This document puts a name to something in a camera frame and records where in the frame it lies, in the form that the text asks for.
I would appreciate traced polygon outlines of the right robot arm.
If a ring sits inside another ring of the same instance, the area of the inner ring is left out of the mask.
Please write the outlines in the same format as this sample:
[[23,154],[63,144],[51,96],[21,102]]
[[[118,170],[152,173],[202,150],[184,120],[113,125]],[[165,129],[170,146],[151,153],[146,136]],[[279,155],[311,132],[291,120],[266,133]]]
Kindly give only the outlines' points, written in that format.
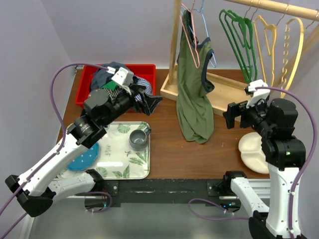
[[247,101],[229,103],[223,113],[228,129],[234,127],[236,117],[240,126],[251,127],[261,136],[261,148],[270,175],[270,205],[249,186],[247,176],[241,171],[227,171],[223,176],[222,190],[226,195],[236,195],[249,214],[249,232],[254,239],[302,239],[298,217],[289,213],[292,185],[305,163],[305,145],[293,136],[298,117],[296,105],[286,99],[276,98],[267,104],[259,100],[254,106]]

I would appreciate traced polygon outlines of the navy blue tank top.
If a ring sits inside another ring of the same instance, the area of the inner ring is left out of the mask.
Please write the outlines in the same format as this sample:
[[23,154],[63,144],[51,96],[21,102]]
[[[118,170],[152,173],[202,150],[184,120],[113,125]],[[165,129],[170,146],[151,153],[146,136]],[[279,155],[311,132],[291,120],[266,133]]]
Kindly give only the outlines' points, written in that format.
[[[108,68],[112,67],[116,70],[118,70],[120,67],[123,67],[128,70],[128,67],[126,65],[118,62],[105,63],[102,64],[102,66]],[[105,84],[111,81],[112,76],[113,74],[110,74],[106,70],[98,68],[97,71],[93,74],[90,91],[102,88]]]

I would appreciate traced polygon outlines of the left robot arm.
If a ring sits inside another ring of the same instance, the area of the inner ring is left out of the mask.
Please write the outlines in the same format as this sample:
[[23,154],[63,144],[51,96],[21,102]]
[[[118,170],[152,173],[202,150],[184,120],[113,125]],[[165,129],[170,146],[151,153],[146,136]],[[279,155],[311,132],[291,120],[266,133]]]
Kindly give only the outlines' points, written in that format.
[[60,183],[54,178],[73,159],[91,148],[107,132],[107,126],[129,109],[150,115],[162,101],[151,96],[145,87],[132,84],[111,99],[105,89],[92,91],[84,102],[84,113],[67,130],[61,141],[36,165],[23,174],[10,175],[5,183],[26,214],[37,217],[60,199],[79,193],[99,195],[103,191],[103,177],[94,169]]

